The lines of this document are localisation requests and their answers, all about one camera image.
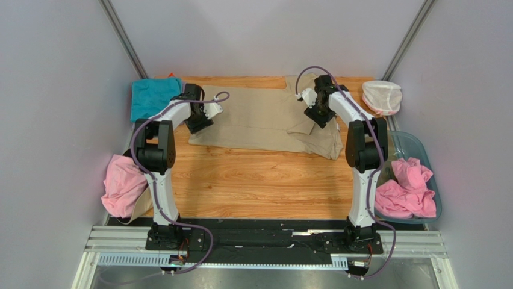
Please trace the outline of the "beige t-shirt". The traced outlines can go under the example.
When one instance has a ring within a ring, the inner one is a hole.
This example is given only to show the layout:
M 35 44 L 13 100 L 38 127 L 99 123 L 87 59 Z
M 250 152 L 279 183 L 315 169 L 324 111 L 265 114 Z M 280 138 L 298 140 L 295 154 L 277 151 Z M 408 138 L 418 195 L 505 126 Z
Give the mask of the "beige t-shirt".
M 191 135 L 189 144 L 300 152 L 336 160 L 344 147 L 337 121 L 319 127 L 295 96 L 296 90 L 312 88 L 315 78 L 313 73 L 301 79 L 288 76 L 284 89 L 205 85 L 208 97 L 224 90 L 230 98 L 221 103 L 223 112 L 214 117 L 213 125 Z

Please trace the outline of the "clear teal plastic bin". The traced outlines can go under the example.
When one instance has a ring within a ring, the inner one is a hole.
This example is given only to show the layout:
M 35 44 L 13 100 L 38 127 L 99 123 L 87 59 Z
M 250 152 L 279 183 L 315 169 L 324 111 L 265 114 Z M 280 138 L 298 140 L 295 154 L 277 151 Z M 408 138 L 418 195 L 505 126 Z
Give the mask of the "clear teal plastic bin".
M 406 160 L 408 158 L 418 158 L 421 161 L 422 165 L 426 166 L 428 169 L 432 171 L 431 164 L 429 162 L 429 158 L 427 156 L 425 148 L 419 139 L 406 132 L 390 131 L 388 140 L 388 159 L 385 162 L 385 165 L 379 176 L 378 187 L 386 181 L 396 178 L 392 171 L 391 162 L 398 160 L 400 158 L 404 158 Z M 435 192 L 434 201 L 437 205 L 437 215 L 434 218 L 412 217 L 410 219 L 395 219 L 392 217 L 382 216 L 376 209 L 375 214 L 383 220 L 389 222 L 409 225 L 424 225 L 438 220 L 442 213 L 443 206 L 441 203 L 441 198 L 438 192 L 438 186 L 434 177 L 434 173 L 431 179 L 427 182 L 427 187 Z

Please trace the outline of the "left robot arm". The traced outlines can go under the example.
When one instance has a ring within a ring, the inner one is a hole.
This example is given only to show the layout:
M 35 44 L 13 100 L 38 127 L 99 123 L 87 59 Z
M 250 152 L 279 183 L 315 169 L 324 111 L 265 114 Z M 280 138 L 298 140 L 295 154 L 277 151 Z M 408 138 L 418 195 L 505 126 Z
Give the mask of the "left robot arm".
M 213 124 L 204 112 L 205 92 L 197 84 L 186 84 L 184 92 L 153 117 L 135 121 L 130 156 L 143 171 L 154 208 L 147 250 L 178 250 L 185 243 L 171 174 L 176 161 L 174 130 L 185 123 L 191 133 Z

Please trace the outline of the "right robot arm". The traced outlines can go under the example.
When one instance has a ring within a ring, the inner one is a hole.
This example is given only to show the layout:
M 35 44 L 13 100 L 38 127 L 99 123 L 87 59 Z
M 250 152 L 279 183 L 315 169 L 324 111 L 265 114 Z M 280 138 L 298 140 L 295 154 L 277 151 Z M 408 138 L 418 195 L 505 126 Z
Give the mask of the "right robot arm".
M 366 112 L 345 87 L 329 75 L 314 80 L 314 88 L 298 95 L 304 113 L 324 128 L 335 116 L 347 126 L 345 157 L 353 173 L 353 196 L 341 244 L 348 252 L 383 253 L 374 217 L 374 199 L 381 168 L 388 157 L 387 123 Z

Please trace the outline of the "teal folded t-shirt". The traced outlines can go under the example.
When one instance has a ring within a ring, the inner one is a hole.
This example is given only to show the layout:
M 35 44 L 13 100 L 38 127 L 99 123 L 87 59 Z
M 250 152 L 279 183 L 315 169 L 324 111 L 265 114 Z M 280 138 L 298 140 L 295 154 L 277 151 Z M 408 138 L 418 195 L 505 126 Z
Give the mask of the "teal folded t-shirt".
M 166 108 L 172 98 L 182 93 L 182 80 L 176 77 L 141 79 L 131 84 L 131 92 L 130 121 L 135 123 Z

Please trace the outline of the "white mesh laundry bag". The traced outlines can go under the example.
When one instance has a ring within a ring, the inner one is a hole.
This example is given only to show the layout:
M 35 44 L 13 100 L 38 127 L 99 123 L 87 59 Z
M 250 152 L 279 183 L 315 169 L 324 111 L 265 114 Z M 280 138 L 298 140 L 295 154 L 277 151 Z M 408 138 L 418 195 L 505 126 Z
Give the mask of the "white mesh laundry bag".
M 362 99 L 380 116 L 392 116 L 399 112 L 403 99 L 402 87 L 388 81 L 367 81 L 362 85 Z

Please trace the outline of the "pink cloth at left edge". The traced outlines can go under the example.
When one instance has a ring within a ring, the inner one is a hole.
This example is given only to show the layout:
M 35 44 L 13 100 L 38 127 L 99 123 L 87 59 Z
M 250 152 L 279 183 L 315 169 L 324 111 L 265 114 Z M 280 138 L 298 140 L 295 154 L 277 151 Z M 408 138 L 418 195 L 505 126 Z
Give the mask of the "pink cloth at left edge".
M 105 194 L 101 197 L 107 212 L 117 218 L 131 216 L 134 204 L 148 188 L 148 182 L 132 158 L 113 155 L 104 179 Z

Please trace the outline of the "beige cloth at left edge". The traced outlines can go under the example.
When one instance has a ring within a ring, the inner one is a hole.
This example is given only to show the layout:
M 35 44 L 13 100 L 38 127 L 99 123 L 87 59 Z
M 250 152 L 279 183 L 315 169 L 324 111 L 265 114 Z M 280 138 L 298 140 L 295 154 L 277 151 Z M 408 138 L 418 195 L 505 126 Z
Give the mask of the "beige cloth at left edge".
M 144 216 L 144 214 L 151 208 L 153 208 L 152 196 L 150 188 L 147 188 L 136 200 L 131 216 L 127 218 L 117 217 L 116 220 L 123 225 L 128 225 L 135 219 Z

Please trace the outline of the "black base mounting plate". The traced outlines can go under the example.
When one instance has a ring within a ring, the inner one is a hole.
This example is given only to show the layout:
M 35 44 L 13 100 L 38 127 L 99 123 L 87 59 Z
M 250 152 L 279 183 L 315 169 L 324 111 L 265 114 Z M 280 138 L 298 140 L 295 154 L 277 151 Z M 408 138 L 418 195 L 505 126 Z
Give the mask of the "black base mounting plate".
M 208 264 L 256 264 L 272 266 L 328 265 L 332 254 L 384 256 L 384 238 L 391 229 L 377 225 L 383 253 L 348 252 L 341 244 L 346 220 L 267 220 L 184 218 L 185 243 L 178 250 L 188 260 L 205 258 Z M 146 249 L 153 220 L 142 218 L 134 225 L 110 221 L 104 234 L 113 245 Z

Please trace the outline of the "pink t-shirt in bin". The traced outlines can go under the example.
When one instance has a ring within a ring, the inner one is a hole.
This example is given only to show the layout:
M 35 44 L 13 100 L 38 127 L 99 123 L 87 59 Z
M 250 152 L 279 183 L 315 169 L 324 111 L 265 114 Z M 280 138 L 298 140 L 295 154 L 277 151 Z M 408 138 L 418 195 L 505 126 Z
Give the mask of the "pink t-shirt in bin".
M 433 172 L 418 158 L 400 158 L 392 161 L 391 167 L 396 178 L 376 189 L 375 209 L 382 216 L 395 219 L 434 218 L 435 192 L 427 186 Z

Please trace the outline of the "left aluminium corner post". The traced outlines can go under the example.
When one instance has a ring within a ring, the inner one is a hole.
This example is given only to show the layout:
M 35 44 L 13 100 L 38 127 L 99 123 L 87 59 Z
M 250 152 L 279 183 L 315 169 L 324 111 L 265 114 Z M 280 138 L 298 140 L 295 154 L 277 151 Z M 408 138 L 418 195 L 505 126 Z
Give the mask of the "left aluminium corner post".
M 146 69 L 144 68 L 137 52 L 135 50 L 134 45 L 132 44 L 126 29 L 123 26 L 123 23 L 114 7 L 114 4 L 111 0 L 99 0 L 99 3 L 104 10 L 108 20 L 110 21 L 111 26 L 114 29 L 118 39 L 120 40 L 121 45 L 123 46 L 132 66 L 134 67 L 138 77 L 140 79 L 149 78 Z

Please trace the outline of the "aluminium corner post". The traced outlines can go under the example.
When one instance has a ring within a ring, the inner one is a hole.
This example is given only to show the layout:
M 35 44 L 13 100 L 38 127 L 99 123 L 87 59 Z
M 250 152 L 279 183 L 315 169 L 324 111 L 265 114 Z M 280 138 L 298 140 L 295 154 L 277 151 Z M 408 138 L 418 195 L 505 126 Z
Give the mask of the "aluminium corner post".
M 381 80 L 391 81 L 393 75 L 395 74 L 396 70 L 400 66 L 401 61 L 406 56 L 409 48 L 413 44 L 417 34 L 421 30 L 423 24 L 425 23 L 426 19 L 428 18 L 430 12 L 432 11 L 432 9 L 436 5 L 436 3 L 437 3 L 437 0 L 423 1 L 419 11 L 415 15 L 414 20 L 410 24 L 404 38 L 400 42 L 400 45 L 397 48 L 397 51 L 395 52 L 389 65 L 387 66 Z
M 99 0 L 99 3 L 104 10 L 108 20 L 110 21 L 111 26 L 114 29 L 118 39 L 120 40 L 121 45 L 123 46 L 132 66 L 134 67 L 138 77 L 140 79 L 149 78 L 146 69 L 144 68 L 137 52 L 135 50 L 134 45 L 132 44 L 126 29 L 123 26 L 123 23 L 114 7 L 114 4 L 111 0 Z

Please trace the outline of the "right aluminium corner post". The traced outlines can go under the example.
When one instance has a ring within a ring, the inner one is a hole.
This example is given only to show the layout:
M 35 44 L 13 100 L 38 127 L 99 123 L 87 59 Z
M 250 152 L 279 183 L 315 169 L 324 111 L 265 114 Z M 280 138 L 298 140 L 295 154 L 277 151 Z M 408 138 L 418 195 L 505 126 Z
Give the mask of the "right aluminium corner post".
M 397 48 L 397 51 L 395 52 L 389 65 L 387 66 L 381 80 L 391 81 L 393 75 L 395 74 L 396 70 L 400 66 L 401 61 L 406 56 L 409 48 L 413 44 L 417 34 L 421 30 L 423 24 L 425 23 L 426 19 L 428 18 L 430 12 L 432 11 L 432 9 L 436 5 L 436 3 L 437 3 L 437 0 L 423 1 L 419 11 L 415 15 L 414 20 L 410 24 L 404 38 L 400 42 L 400 45 Z

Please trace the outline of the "aluminium frame rail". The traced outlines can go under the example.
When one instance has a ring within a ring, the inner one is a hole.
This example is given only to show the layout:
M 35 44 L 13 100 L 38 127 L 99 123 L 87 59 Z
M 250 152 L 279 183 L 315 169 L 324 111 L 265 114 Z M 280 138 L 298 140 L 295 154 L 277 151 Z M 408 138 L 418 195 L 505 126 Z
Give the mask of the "aluminium frame rail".
M 186 226 L 183 240 L 165 245 L 148 227 L 94 226 L 73 288 L 89 288 L 97 266 L 311 269 L 347 271 L 359 262 L 427 258 L 440 288 L 456 288 L 450 261 L 437 231 L 379 230 L 371 241 L 347 245 L 342 230 L 300 230 L 285 223 L 241 228 L 227 224 L 209 232 Z

